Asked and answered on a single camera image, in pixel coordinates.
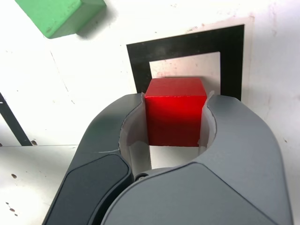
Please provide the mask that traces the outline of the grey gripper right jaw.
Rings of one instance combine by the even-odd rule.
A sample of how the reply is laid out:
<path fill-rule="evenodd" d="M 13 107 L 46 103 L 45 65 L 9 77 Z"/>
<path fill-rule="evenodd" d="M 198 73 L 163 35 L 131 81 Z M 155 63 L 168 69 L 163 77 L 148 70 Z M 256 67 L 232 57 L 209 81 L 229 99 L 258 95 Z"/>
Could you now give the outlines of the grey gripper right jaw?
<path fill-rule="evenodd" d="M 104 225 L 291 225 L 279 144 L 268 125 L 234 97 L 203 108 L 207 146 L 192 161 L 126 188 Z"/>

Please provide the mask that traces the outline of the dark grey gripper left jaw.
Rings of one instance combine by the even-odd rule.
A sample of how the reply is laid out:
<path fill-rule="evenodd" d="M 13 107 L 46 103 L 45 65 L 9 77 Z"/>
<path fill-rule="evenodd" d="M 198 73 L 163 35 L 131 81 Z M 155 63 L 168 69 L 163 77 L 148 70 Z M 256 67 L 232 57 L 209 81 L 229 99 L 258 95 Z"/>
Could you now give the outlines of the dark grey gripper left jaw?
<path fill-rule="evenodd" d="M 43 223 L 98 225 L 135 176 L 151 169 L 145 95 L 125 95 L 87 127 Z"/>

